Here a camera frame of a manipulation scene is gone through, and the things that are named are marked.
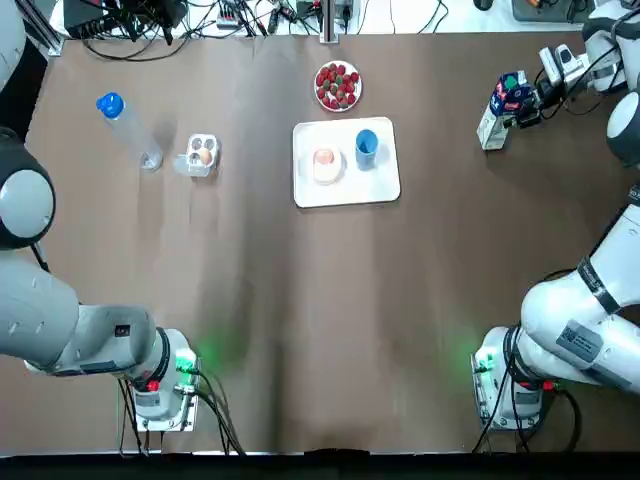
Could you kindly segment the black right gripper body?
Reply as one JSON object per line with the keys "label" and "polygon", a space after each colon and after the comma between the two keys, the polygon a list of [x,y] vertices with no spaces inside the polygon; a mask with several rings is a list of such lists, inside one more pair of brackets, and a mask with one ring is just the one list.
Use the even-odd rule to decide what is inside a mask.
{"label": "black right gripper body", "polygon": [[538,89],[531,84],[519,86],[514,93],[519,102],[519,107],[515,113],[516,125],[519,128],[529,128],[542,121],[541,97]]}

